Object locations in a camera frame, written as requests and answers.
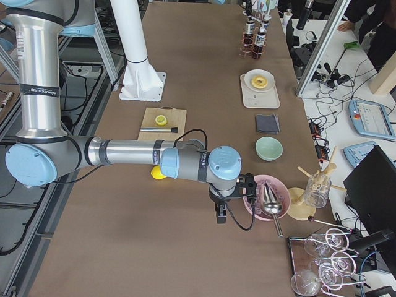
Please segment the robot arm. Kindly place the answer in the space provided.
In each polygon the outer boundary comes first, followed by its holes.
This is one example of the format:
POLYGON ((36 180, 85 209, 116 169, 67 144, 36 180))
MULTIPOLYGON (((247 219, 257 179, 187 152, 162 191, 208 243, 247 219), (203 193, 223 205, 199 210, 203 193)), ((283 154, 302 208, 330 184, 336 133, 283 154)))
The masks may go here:
POLYGON ((95 33, 93 1, 5 1, 15 28, 22 104, 22 128, 6 153, 10 174, 27 186, 41 186, 75 170, 117 163, 158 165, 171 178, 207 183, 219 218, 231 199, 256 201, 256 182, 241 173, 232 147, 212 151, 199 140, 105 140, 71 136, 61 126, 58 37, 95 33))

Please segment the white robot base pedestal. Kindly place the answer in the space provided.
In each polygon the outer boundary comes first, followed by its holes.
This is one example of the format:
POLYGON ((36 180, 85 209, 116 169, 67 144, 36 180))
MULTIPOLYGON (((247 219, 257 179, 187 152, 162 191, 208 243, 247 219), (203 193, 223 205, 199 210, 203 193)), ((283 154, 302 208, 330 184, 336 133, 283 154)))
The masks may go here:
POLYGON ((137 1, 111 0, 111 7, 127 61, 119 98, 161 101, 166 74, 149 62, 137 1))

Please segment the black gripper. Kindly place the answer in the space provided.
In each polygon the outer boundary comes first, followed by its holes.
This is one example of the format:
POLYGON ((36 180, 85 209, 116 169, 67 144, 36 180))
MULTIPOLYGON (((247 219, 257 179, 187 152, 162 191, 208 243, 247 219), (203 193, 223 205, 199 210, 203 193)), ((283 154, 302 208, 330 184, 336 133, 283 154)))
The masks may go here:
POLYGON ((222 209, 225 209, 225 204, 231 199, 246 197, 247 201, 254 205, 257 199, 256 188, 257 183, 252 174, 240 174, 235 180, 235 185, 227 190, 221 190, 219 186, 209 183, 209 195, 215 202, 215 209, 222 212, 222 209))

